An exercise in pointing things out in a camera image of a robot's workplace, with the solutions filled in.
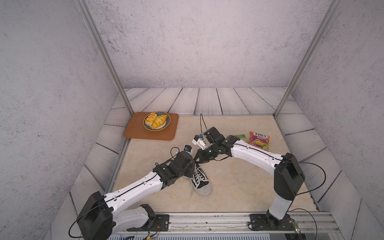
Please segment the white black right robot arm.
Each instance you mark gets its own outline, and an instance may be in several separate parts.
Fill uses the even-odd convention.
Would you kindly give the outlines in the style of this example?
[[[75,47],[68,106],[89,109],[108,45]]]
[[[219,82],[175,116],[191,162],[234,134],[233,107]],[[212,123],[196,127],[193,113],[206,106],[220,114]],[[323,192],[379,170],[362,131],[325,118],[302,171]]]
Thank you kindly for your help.
[[[200,148],[195,155],[195,160],[200,164],[213,161],[219,155],[226,155],[227,158],[245,160],[271,174],[274,177],[275,196],[267,217],[276,221],[285,219],[305,181],[305,175],[294,155],[273,154],[236,136],[224,137],[215,127],[196,135],[192,143]]]

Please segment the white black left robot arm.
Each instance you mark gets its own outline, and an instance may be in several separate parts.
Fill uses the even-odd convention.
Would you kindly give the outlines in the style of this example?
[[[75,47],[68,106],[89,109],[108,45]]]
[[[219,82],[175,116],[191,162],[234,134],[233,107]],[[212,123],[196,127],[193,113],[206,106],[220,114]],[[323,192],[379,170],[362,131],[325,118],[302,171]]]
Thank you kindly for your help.
[[[106,240],[122,230],[151,231],[156,219],[153,209],[148,204],[132,210],[129,207],[169,187],[183,176],[191,178],[195,169],[191,150],[190,146],[186,146],[173,158],[156,164],[146,176],[120,190],[90,195],[75,221],[81,237],[85,240]]]

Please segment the green snack packet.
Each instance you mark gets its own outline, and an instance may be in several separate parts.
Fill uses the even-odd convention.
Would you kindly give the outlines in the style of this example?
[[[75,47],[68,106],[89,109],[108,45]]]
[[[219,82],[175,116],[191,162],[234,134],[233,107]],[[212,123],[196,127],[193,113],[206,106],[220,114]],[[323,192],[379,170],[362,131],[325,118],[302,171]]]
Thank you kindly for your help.
[[[247,140],[247,137],[246,135],[242,134],[242,135],[236,135],[237,138],[239,138],[240,140],[242,140],[243,142],[247,143],[248,140]]]

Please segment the brown leather mat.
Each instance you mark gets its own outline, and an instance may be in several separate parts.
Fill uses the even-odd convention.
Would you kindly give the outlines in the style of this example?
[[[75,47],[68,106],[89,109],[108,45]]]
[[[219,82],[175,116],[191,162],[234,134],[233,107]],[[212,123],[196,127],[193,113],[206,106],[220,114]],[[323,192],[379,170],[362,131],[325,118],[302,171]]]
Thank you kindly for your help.
[[[147,129],[145,118],[150,115],[146,112],[138,112],[131,118],[125,132],[124,137],[130,139],[145,139],[145,140],[162,140],[171,141],[175,138],[178,125],[179,115],[169,115],[164,127],[160,130]]]

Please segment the right bread pastry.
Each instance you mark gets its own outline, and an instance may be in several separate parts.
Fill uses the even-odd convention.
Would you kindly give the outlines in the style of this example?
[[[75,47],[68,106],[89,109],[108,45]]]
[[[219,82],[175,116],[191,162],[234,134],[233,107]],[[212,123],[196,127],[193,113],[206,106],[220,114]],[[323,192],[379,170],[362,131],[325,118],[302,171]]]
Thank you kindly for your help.
[[[163,127],[163,125],[166,124],[167,122],[167,118],[168,116],[167,115],[161,115],[161,116],[157,116],[155,121],[153,122],[151,128],[153,130],[157,130],[157,129],[160,129]]]

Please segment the bread pastry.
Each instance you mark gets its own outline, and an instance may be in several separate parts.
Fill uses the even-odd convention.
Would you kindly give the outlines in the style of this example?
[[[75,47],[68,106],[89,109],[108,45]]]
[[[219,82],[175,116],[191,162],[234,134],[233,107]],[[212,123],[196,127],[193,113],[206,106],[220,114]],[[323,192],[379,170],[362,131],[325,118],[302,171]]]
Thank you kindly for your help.
[[[153,122],[155,121],[156,117],[157,117],[157,113],[150,113],[150,114],[146,117],[144,123],[145,123],[147,126],[150,126],[150,127],[151,127],[152,124],[153,124]]]
[[[167,122],[167,118],[168,116],[167,115],[161,115],[161,116],[157,116],[155,121],[153,122],[151,128],[153,130],[157,130],[157,129],[160,129],[163,127],[163,125],[166,124]]]

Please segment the yellow rimmed plate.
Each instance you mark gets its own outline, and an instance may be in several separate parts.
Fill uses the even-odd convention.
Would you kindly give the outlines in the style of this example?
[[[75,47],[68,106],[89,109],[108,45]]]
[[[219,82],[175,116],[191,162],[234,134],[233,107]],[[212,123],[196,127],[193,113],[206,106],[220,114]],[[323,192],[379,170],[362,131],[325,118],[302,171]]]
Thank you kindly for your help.
[[[171,122],[171,116],[162,111],[149,113],[143,121],[144,127],[149,131],[161,131]]]

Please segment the left bread pastry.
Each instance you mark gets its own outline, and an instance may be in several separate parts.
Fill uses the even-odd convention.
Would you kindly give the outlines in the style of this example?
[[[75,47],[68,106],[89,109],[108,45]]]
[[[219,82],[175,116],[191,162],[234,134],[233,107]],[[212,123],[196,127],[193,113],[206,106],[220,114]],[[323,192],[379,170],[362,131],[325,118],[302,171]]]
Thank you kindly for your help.
[[[157,113],[150,113],[150,114],[146,117],[144,123],[145,123],[147,126],[150,126],[150,127],[151,127],[152,124],[153,124],[153,122],[155,121],[156,117],[157,117]]]

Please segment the pink Fox's candy bag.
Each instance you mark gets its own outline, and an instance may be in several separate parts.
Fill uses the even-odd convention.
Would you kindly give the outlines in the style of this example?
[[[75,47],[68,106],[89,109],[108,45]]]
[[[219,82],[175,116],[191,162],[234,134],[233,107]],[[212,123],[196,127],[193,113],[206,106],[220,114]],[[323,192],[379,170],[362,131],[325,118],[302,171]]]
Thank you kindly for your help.
[[[270,136],[268,135],[250,132],[249,144],[252,146],[255,146],[262,150],[269,150],[269,141],[270,141]]]

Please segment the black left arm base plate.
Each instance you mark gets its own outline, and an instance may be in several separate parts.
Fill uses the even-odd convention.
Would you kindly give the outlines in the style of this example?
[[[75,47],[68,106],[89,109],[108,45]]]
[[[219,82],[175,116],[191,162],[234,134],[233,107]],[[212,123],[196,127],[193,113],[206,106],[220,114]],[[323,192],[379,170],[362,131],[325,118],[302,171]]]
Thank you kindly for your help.
[[[130,228],[127,232],[167,232],[169,230],[170,215],[159,214],[154,219],[149,219],[150,223],[141,228]]]

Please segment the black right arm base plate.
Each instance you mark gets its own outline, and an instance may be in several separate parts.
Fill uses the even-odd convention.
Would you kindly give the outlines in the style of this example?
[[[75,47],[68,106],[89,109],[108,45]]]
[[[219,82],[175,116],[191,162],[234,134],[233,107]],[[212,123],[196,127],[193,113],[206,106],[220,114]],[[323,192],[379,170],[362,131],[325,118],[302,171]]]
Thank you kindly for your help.
[[[285,214],[282,220],[276,219],[270,213],[250,214],[249,229],[251,231],[296,231],[291,216]]]

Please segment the aluminium front rail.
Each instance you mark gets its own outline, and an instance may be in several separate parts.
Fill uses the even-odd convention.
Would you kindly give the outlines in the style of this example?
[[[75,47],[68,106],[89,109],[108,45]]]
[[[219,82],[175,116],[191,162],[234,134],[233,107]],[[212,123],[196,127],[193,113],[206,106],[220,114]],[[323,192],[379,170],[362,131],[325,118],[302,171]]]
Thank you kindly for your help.
[[[250,214],[265,214],[265,212],[160,214],[170,215],[167,232],[127,232],[127,230],[122,230],[112,235],[142,233],[141,239],[143,240],[160,237],[164,234],[191,235],[195,238],[200,235],[248,238],[252,234],[262,238],[283,236],[284,239],[288,240],[342,240],[344,238],[334,218],[328,212],[308,212],[298,209],[287,213],[294,221],[296,231],[251,231],[248,226]]]

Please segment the right aluminium corner post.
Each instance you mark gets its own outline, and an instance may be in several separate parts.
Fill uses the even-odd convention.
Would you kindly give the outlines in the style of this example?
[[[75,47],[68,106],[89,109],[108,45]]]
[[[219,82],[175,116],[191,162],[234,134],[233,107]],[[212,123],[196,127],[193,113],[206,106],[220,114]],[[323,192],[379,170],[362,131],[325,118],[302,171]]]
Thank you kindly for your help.
[[[293,77],[291,78],[286,91],[276,108],[273,116],[276,120],[278,116],[282,113],[282,110],[284,109],[286,102],[289,99],[289,96],[293,93],[295,87],[297,86],[299,80],[301,79],[307,65],[309,64],[311,58],[313,57],[316,48],[318,47],[319,43],[321,42],[323,36],[326,34],[328,27],[330,26],[333,18],[335,17],[336,13],[338,12],[340,5],[342,1],[341,0],[332,0],[329,8],[327,9],[322,21],[320,22],[319,27],[317,28],[300,64],[298,65]]]

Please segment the aluminium corner post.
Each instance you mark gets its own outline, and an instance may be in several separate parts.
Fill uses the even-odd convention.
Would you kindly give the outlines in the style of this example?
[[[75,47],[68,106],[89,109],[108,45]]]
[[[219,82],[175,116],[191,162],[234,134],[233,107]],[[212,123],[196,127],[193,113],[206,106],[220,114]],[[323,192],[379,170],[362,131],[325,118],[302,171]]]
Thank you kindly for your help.
[[[289,99],[289,96],[293,93],[295,87],[297,86],[299,80],[301,79],[307,65],[309,64],[311,58],[313,57],[316,48],[318,47],[319,43],[321,42],[323,36],[326,34],[328,27],[330,26],[333,18],[335,17],[336,13],[338,12],[340,5],[342,1],[341,0],[332,0],[329,8],[327,9],[322,21],[320,22],[319,27],[317,28],[300,64],[298,65],[293,77],[291,78],[286,91],[276,108],[273,116],[276,120],[278,116],[282,113],[282,110],[284,109],[286,102]]]
[[[91,12],[87,6],[87,3],[86,1],[84,0],[77,0],[76,1],[76,4],[78,5],[79,7],[79,10],[83,16],[83,19],[85,21],[85,24],[94,40],[94,43],[96,44],[97,48],[98,48],[98,51],[103,59],[103,62],[104,64],[106,65],[107,69],[108,69],[108,72],[112,78],[112,81],[114,82],[118,92],[119,92],[119,95],[125,105],[125,107],[128,109],[129,113],[131,114],[131,116],[134,115],[134,110],[130,104],[130,101],[127,97],[127,94],[123,88],[123,85],[119,79],[119,76],[116,72],[116,69],[112,63],[112,60],[108,54],[108,51],[103,43],[103,40],[100,36],[100,33],[97,29],[97,26],[92,18],[92,15],[91,15]]]

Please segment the left aluminium corner post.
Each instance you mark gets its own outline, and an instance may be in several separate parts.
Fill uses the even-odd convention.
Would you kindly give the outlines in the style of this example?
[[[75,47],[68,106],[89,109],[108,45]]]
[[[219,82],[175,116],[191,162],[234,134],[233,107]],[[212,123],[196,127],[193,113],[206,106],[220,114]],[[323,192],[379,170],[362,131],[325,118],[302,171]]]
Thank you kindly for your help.
[[[76,4],[78,5],[79,7],[79,10],[83,16],[83,19],[85,21],[85,24],[94,40],[94,43],[96,44],[97,48],[98,48],[98,51],[103,59],[103,62],[104,64],[106,65],[107,69],[108,69],[108,72],[112,78],[112,81],[114,82],[118,92],[119,92],[119,95],[125,105],[125,107],[128,109],[129,113],[131,114],[131,116],[134,115],[134,110],[130,104],[130,101],[127,97],[127,94],[123,88],[123,85],[119,79],[119,76],[116,72],[116,69],[112,63],[112,60],[108,54],[108,51],[103,43],[103,40],[100,36],[100,33],[97,29],[97,26],[92,18],[92,15],[91,15],[91,12],[87,6],[87,3],[86,1],[84,0],[77,0],[76,1]]]

